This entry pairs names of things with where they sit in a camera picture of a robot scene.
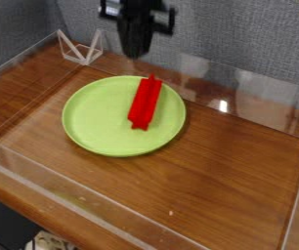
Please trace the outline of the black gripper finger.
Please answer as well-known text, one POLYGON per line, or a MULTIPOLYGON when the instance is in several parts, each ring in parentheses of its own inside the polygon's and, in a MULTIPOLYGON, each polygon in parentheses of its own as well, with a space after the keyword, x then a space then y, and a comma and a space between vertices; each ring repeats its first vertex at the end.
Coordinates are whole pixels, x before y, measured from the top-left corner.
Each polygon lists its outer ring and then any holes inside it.
POLYGON ((150 52, 153 26, 149 22, 120 20, 118 31, 124 55, 136 60, 150 52))

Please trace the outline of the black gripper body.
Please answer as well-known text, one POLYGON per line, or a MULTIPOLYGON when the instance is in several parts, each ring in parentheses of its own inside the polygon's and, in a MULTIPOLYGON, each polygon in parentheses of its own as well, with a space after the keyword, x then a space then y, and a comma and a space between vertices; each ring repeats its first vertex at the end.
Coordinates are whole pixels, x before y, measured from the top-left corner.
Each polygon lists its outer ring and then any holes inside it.
POLYGON ((165 0, 99 0, 99 16, 116 22, 122 34, 174 34, 177 9, 165 0))

